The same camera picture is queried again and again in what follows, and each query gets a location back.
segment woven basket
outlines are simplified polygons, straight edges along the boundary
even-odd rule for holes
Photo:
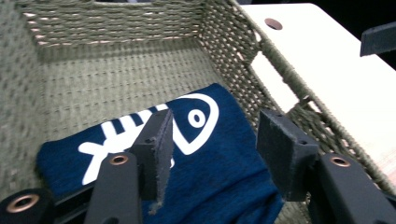
[[[256,129],[260,108],[280,111],[250,66],[258,53],[300,99],[288,116],[323,152],[356,159],[394,192],[234,0],[0,0],[0,19],[0,199],[42,186],[35,173],[42,143],[213,82],[228,88]],[[286,203],[277,222],[308,219],[304,203]]]

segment navy blue towel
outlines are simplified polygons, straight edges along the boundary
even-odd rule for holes
[[[129,148],[149,116],[174,112],[173,167],[164,204],[145,223],[273,223],[282,206],[255,149],[256,136],[235,99],[219,84],[163,105],[45,143],[37,167],[55,196],[97,177],[108,153]]]

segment metal grommet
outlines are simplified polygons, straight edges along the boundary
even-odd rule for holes
[[[346,160],[344,160],[342,158],[339,158],[339,157],[331,157],[330,160],[331,160],[332,163],[336,164],[337,166],[342,166],[342,167],[350,166],[349,161],[346,161]]]
[[[121,165],[128,161],[128,157],[120,155],[111,158],[110,164],[112,165]]]
[[[19,198],[14,199],[8,206],[7,211],[9,213],[23,212],[35,205],[40,197],[37,194],[22,195]]]

